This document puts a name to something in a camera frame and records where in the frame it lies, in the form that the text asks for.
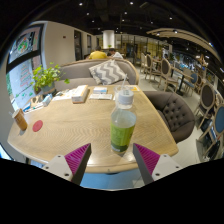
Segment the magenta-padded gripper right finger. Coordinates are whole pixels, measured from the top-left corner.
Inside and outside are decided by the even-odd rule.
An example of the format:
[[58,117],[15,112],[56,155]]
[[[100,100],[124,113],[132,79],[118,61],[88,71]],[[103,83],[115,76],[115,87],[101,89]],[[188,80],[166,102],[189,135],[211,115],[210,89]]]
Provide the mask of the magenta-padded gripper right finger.
[[133,154],[145,185],[181,169],[168,154],[159,155],[137,143],[133,144]]

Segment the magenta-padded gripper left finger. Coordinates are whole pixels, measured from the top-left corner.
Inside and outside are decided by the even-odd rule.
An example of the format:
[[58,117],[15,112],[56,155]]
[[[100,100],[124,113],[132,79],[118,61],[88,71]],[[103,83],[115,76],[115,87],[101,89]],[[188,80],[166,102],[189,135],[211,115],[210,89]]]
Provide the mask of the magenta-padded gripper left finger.
[[82,181],[91,155],[91,144],[85,144],[67,155],[56,155],[43,170],[68,180],[76,185]]

